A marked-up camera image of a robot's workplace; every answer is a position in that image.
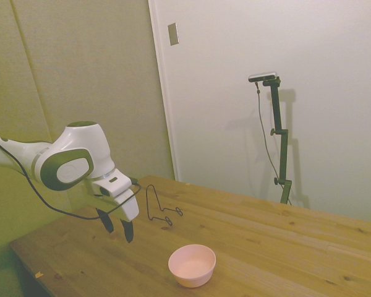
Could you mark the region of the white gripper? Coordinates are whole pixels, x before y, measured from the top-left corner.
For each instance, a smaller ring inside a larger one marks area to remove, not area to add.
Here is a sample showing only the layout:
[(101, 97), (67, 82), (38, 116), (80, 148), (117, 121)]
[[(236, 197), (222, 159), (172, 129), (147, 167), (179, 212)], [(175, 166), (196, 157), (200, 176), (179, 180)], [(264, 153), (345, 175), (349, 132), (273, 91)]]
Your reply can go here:
[[(134, 239), (134, 226), (132, 220), (139, 214), (139, 207), (134, 192), (131, 189), (114, 189), (110, 191), (109, 189), (99, 188), (99, 190), (99, 193), (95, 195), (103, 202), (116, 207), (121, 218), (125, 238), (128, 243), (131, 243)], [(114, 226), (108, 212), (101, 209), (96, 209), (96, 212), (105, 229), (109, 233), (112, 233), (114, 231)]]

